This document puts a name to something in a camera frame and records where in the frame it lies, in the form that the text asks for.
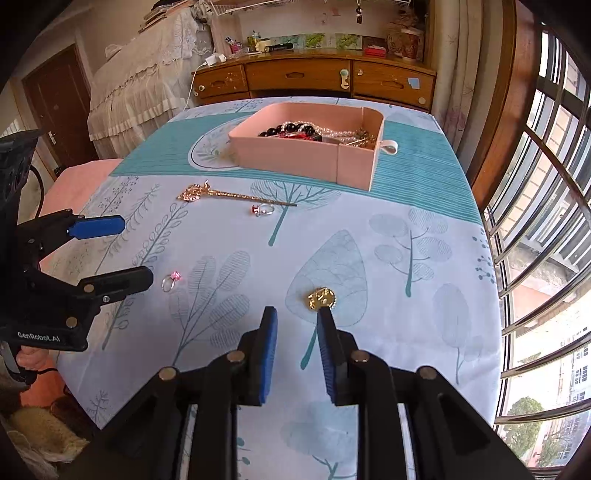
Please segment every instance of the hanging ornament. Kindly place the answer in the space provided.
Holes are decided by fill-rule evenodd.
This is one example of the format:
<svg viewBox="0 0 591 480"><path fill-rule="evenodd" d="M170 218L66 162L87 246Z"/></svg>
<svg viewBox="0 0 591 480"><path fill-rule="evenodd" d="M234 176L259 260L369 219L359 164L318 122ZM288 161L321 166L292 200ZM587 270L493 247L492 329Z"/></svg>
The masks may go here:
<svg viewBox="0 0 591 480"><path fill-rule="evenodd" d="M361 8L361 0L357 0L357 8L355 9L357 12L357 23L363 23L363 8Z"/></svg>

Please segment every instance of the small box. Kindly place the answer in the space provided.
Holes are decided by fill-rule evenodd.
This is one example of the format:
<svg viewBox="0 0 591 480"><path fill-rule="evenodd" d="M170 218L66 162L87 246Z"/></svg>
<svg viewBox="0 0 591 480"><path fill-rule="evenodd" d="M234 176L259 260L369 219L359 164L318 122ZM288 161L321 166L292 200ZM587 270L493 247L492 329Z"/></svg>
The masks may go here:
<svg viewBox="0 0 591 480"><path fill-rule="evenodd" d="M311 122L335 131L363 128L375 136L375 148L258 136L262 131L287 121ZM371 108L284 102L262 108L234 127L228 136L241 167L299 175L369 190L383 133L384 116Z"/></svg>

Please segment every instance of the wooden cabinet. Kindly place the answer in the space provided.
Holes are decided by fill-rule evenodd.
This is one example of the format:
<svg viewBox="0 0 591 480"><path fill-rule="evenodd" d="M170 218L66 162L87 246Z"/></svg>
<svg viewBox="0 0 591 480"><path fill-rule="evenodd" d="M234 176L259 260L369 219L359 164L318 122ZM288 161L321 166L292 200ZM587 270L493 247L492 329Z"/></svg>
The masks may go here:
<svg viewBox="0 0 591 480"><path fill-rule="evenodd" d="M268 60L247 64L246 77L250 90L349 92L350 69L350 61L343 59ZM341 70L346 70L346 83L342 83Z"/></svg>
<svg viewBox="0 0 591 480"><path fill-rule="evenodd" d="M197 72L193 83L193 92L201 98L247 91L248 85L242 65Z"/></svg>
<svg viewBox="0 0 591 480"><path fill-rule="evenodd" d="M353 93L408 103L429 110L433 97L433 76L397 66L353 62Z"/></svg>
<svg viewBox="0 0 591 480"><path fill-rule="evenodd" d="M434 84L435 72L420 65L356 50L310 49L245 56L199 70L193 90L202 104L265 96L266 90L286 90L279 95L317 90L429 111Z"/></svg>

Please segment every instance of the pink gemstone ring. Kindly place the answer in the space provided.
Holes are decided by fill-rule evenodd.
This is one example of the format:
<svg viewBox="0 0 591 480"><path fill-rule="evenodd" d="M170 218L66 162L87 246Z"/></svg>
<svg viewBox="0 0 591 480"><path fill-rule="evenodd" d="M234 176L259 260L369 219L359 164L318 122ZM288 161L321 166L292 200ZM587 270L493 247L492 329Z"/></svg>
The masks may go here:
<svg viewBox="0 0 591 480"><path fill-rule="evenodd" d="M174 284L181 279L181 274L178 273L176 270L172 272L170 275L164 277L162 281L162 290L166 293L171 291L174 288Z"/></svg>

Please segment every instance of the dresser drawer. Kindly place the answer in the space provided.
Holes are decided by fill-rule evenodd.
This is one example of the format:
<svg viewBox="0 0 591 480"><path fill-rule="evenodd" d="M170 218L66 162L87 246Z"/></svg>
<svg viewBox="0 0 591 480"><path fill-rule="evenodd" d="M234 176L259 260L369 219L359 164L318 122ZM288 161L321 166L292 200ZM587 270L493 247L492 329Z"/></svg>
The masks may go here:
<svg viewBox="0 0 591 480"><path fill-rule="evenodd" d="M350 91L350 75L341 87L340 71L350 73L350 61L343 59L288 59L258 61L246 65L251 90L314 89Z"/></svg>
<svg viewBox="0 0 591 480"><path fill-rule="evenodd" d="M431 108L435 79L430 75L381 63L354 61L352 76L354 94Z"/></svg>
<svg viewBox="0 0 591 480"><path fill-rule="evenodd" d="M247 91L248 85L242 65L197 72L193 83L193 92L199 98Z"/></svg>

